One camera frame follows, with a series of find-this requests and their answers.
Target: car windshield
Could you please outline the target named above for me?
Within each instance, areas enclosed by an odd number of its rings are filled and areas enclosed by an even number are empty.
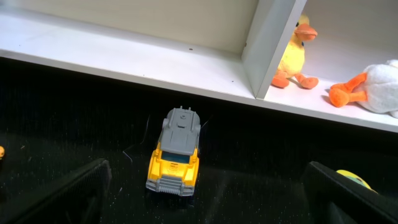
[[[175,154],[171,152],[162,152],[162,159],[171,162],[189,163],[189,156]]]

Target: white plush toy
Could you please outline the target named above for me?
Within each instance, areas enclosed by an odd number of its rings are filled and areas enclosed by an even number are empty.
[[[370,111],[398,118],[398,60],[368,66],[348,83],[333,85],[329,97],[336,107],[356,101]]]

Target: orange beak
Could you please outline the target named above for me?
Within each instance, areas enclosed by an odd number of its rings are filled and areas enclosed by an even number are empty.
[[[299,25],[294,33],[303,41],[313,40],[318,35],[318,32],[308,24]]]

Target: stuffed duck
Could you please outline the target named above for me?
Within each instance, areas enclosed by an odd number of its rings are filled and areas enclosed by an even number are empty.
[[[348,83],[333,85],[329,98],[336,107],[358,102],[370,111],[398,118],[398,60],[370,65]]]
[[[301,15],[272,79],[274,86],[285,88],[289,85],[288,78],[292,77],[295,77],[301,86],[307,89],[312,89],[318,84],[317,78],[305,78],[301,74],[304,65],[304,41],[313,40],[317,35],[315,29],[310,27],[308,17]]]

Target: yellow plush duck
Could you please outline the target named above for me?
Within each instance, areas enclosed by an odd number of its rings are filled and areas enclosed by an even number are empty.
[[[301,74],[301,69],[303,68],[305,57],[304,41],[313,40],[317,35],[318,33],[315,29],[310,27],[308,17],[301,15],[272,80],[274,86],[285,88],[289,85],[288,78],[295,77],[304,88],[312,89],[316,87],[318,79],[305,78]]]

